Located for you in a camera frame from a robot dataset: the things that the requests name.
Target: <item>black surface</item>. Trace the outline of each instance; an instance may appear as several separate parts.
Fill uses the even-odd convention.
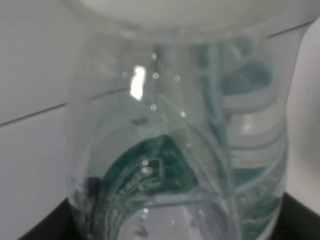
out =
[[[37,239],[81,240],[67,200],[20,240]],[[286,195],[272,240],[320,240],[320,217]]]

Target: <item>water bottle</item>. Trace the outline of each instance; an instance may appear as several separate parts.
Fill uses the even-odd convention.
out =
[[[91,29],[66,122],[83,239],[267,240],[287,139],[257,26],[278,1],[66,3]]]

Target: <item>white wall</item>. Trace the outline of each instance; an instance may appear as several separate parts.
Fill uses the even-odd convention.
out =
[[[303,2],[269,34],[314,20]],[[269,39],[283,99],[307,28]],[[18,239],[66,197],[65,107],[51,108],[67,101],[86,34],[60,0],[0,2],[0,239]]]

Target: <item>water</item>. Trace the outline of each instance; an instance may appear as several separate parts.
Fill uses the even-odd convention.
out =
[[[85,239],[234,240],[238,219],[244,240],[268,239],[284,193],[287,137],[272,71],[256,48],[242,37],[134,49],[150,56],[146,68],[126,60],[135,78],[144,71],[145,93],[129,94],[125,86],[98,108],[97,144],[84,179],[72,186],[70,202]],[[129,73],[121,75],[130,84]],[[226,137],[222,118],[206,118],[219,115],[216,78]],[[225,138],[239,212],[221,154]]]

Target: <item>clear plastic bottle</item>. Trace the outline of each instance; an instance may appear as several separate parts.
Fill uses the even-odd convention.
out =
[[[88,2],[68,0],[95,29],[67,120],[69,202],[83,238],[268,239],[284,192],[286,121],[264,39],[245,14],[262,22],[272,1],[232,11],[191,1],[184,20],[179,0]],[[213,3],[216,15],[202,17]],[[167,19],[146,11],[168,7]]]

